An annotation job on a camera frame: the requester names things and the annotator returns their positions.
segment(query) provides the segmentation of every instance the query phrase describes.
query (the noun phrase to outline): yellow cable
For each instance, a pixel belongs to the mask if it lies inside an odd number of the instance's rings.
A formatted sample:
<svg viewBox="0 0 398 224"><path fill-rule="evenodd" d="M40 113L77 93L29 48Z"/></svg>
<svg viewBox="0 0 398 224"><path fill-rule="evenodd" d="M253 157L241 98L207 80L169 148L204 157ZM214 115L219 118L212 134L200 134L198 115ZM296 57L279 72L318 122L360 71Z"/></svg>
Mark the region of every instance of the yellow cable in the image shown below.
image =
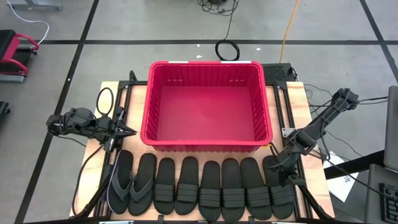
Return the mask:
<svg viewBox="0 0 398 224"><path fill-rule="evenodd" d="M282 63L282 59L284 57L286 37L287 37L287 34L289 33L290 25L292 25L292 20L293 20L294 14L296 13L296 9L297 9L297 6L299 5L299 2L300 2L300 0L296 0L296 5L294 6L292 15L290 16L289 24L287 25L287 28L286 28L284 42L282 43L282 50L280 51L279 63Z"/></svg>

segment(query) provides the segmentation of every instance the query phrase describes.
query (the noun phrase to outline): red chair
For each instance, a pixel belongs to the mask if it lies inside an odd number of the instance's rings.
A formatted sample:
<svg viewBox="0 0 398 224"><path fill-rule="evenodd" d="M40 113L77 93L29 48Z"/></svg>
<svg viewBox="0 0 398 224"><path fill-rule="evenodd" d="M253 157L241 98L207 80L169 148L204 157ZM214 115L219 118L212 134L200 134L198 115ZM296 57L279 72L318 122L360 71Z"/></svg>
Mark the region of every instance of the red chair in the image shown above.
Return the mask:
<svg viewBox="0 0 398 224"><path fill-rule="evenodd" d="M32 49L18 49L21 40L28 39L34 45ZM25 34L16 34L13 30L0 30L0 73L5 75L29 74L27 63L31 54L36 54L39 45Z"/></svg>

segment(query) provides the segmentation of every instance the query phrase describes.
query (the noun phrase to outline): black slipper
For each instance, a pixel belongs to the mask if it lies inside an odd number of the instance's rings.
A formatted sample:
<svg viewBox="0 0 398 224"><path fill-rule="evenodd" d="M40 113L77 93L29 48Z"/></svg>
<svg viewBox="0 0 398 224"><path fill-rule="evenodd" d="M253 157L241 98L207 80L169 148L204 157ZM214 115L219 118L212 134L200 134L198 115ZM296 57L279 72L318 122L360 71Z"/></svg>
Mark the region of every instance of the black slipper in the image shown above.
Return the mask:
<svg viewBox="0 0 398 224"><path fill-rule="evenodd" d="M111 181L106 191L109 208L115 214L123 214L127 209L132 182L132 154L127 150L120 150L116 157Z"/></svg>
<svg viewBox="0 0 398 224"><path fill-rule="evenodd" d="M291 184L282 187L279 183L279 174L268 167L277 164L274 156L266 156L262 160L264 175L270 190L272 212L278 219L285 219L293 214L294 195Z"/></svg>
<svg viewBox="0 0 398 224"><path fill-rule="evenodd" d="M220 165L206 162L199 190L199 212L207 221L215 222L221 215Z"/></svg>
<svg viewBox="0 0 398 224"><path fill-rule="evenodd" d="M249 213L258 220L270 219L272 209L268 187L264 185L257 161L251 157L243 159L241 172Z"/></svg>
<svg viewBox="0 0 398 224"><path fill-rule="evenodd" d="M174 210L174 173L174 161L163 158L157 169L154 195L155 208L163 215L169 215Z"/></svg>
<svg viewBox="0 0 398 224"><path fill-rule="evenodd" d="M221 212L227 222L239 221L244 213L244 187L241 169L236 159L226 159L221 166L223 207Z"/></svg>
<svg viewBox="0 0 398 224"><path fill-rule="evenodd" d="M180 179L177 185L177 199L175 213L188 215L195 209L198 201L198 160L186 157L182 161Z"/></svg>
<svg viewBox="0 0 398 224"><path fill-rule="evenodd" d="M138 171L130 187L129 213L143 214L152 203L156 172L156 157L151 153L142 155Z"/></svg>

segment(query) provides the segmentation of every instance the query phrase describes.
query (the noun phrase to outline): white cable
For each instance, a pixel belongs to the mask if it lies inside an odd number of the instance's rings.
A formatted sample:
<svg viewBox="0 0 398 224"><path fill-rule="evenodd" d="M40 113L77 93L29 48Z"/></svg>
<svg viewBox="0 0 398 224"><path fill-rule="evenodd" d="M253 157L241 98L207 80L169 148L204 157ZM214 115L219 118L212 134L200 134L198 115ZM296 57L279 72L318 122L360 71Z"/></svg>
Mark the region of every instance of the white cable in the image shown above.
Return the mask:
<svg viewBox="0 0 398 224"><path fill-rule="evenodd" d="M7 0L7 2L8 2L8 5L10 6L10 8L11 8L11 11L12 11L18 18L20 18L22 21L25 21L25 22L42 22L42 23L44 23L45 25L47 25L47 30L45 31L45 34L44 34L42 40L39 41L39 43L37 43L37 44L39 45L41 42L43 42L43 40L46 38L46 36L47 36L47 34L48 34L49 30L50 30L50 25L49 25L48 23L44 22L44 21L29 21L29 20L27 20L27 19L22 18L21 16L18 16L18 14L14 11L14 7L11 5L10 1Z"/></svg>

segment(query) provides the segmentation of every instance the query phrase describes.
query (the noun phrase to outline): wooden board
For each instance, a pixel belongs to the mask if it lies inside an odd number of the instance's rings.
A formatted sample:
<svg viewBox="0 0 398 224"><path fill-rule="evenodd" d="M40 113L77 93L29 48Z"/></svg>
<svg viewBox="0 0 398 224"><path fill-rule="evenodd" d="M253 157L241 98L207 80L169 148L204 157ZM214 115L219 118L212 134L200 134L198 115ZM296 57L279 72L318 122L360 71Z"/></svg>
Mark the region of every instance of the wooden board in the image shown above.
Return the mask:
<svg viewBox="0 0 398 224"><path fill-rule="evenodd" d="M106 86L113 86L117 88L117 82L104 82L101 88L106 87ZM295 121L295 125L297 128L304 127L311 121L311 116L310 116L310 111L308 108L308 103L307 103L307 98L305 96L305 91L303 88L303 83L300 82L291 82L288 83L289 87L289 96L290 96L290 102L292 105L292 111L293 111L293 117ZM280 98L281 98L281 103L282 103L282 109L284 112L284 120L285 124L288 124L287 122L287 114L286 114L286 108L283 102L283 93L280 91ZM259 148L256 152L251 152L251 153L237 153L237 152L158 152L156 151L153 147L146 146L145 144L142 143L140 137L139 137L139 132L141 130L141 123L142 123L142 116L144 112L144 103L145 103L145 97L146 97L146 86L134 86L132 89L132 96L131 96L131 101L130 101L130 107L129 107L129 112L127 116L127 125L138 131L138 134L136 136L131 136L126 139L124 139L123 143L123 149L129 150L133 153L134 155L134 162L133 162L133 173L135 174L138 170L138 165L139 165L139 159L141 156L145 153L153 153L157 157L157 162L161 160L161 158L164 157L170 157L175 161L176 165L176 171L175 171L175 178L176 178L176 183L178 182L178 177L180 175L180 168L181 168L181 163L183 158L187 156L194 156L198 159L199 161L199 178L201 179L201 172L203 170L203 165L205 162L209 160L213 160L216 162L219 162L220 165L222 161L226 158L235 158L239 162L244 159L245 157L253 157L257 160L261 174L264 178L264 172L262 171L262 159L265 156L268 156L271 154L270 149L268 147L261 147ZM272 124L272 130L274 134L274 139L272 142L275 144L276 148L279 150L282 149L282 138L280 135L280 127L279 127L279 122L278 122L278 117L277 117L277 110L276 110L276 105L275 105L275 97L274 97L274 92L271 86L267 86L267 98L268 98L268 104L269 104L269 112L270 112L270 117L271 117L271 124ZM98 143L95 144L95 142L91 143L89 141L87 148L86 148L86 154L85 158L89 156L95 149L98 148ZM81 178L81 187L78 191L78 196L76 198L76 210L80 211L85 204L90 200L91 196L94 194L95 190L98 188L98 181L100 179L100 173L101 173L101 168L103 165L103 157L104 157L104 152L101 152L97 155L95 155L94 158L92 158L92 161L90 161L87 165L87 168L82 174ZM308 189L311 191L315 199L318 201L318 203L323 207L323 209L331 216L334 216L333 213L333 208L331 206L331 201L330 201L330 196L328 192L328 187L326 184L326 179L325 175L323 173L323 167L322 167L322 162L314 157L310 156L303 156L303 166L305 169L305 176L307 178L307 186ZM304 212L304 207L302 203L302 196L300 194L300 191L297 188L298 192L298 199L299 199L299 207L300 207L300 213L301 216L305 216ZM123 213L122 215L112 215L112 219L114 220L156 220L158 217L159 213L156 211L154 208L153 204L150 206L150 208L146 211L146 213L138 216L138 217L133 217L131 216L128 211ZM247 221L248 217L250 214L248 211L245 211L245 214L243 215L241 221ZM200 215L199 210L196 209L190 213L189 215L185 216L180 216L177 215L175 212L173 212L170 215L166 215L164 217L164 220L203 220L202 216ZM294 215L286 219L288 221L293 221L294 220Z"/></svg>

